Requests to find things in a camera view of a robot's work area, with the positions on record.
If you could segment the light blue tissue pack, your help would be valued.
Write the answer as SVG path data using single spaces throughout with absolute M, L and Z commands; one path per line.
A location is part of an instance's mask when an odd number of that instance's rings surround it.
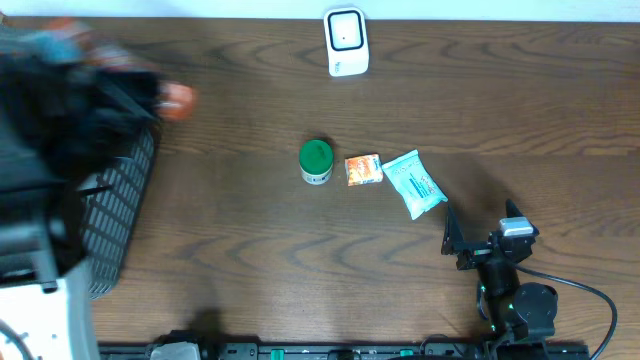
M 403 198 L 412 220 L 448 201 L 447 196 L 426 171 L 417 150 L 383 164 L 382 170 Z

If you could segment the orange snack packet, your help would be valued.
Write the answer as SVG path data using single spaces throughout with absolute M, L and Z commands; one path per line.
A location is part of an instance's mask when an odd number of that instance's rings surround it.
M 384 172 L 378 154 L 360 155 L 345 160 L 348 186 L 379 183 Z

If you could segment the green lid jar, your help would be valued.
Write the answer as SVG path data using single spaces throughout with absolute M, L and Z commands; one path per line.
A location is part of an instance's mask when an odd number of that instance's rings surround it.
M 331 146 L 320 139 L 305 142 L 299 152 L 302 179 L 311 185 L 326 183 L 333 171 L 334 153 Z

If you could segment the red candy bar wrapper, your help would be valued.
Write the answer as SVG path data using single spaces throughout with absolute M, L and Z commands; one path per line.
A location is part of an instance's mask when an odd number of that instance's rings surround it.
M 156 108 L 164 120 L 187 119 L 194 108 L 195 91 L 186 85 L 166 80 L 159 69 L 78 20 L 59 18 L 45 27 L 62 40 L 69 41 L 85 63 L 115 72 L 150 72 L 158 78 Z

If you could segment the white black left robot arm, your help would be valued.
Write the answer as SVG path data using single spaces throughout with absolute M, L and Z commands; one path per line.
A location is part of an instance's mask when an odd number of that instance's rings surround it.
M 119 281 L 153 169 L 160 81 L 1 58 L 1 355 L 96 359 L 91 303 Z

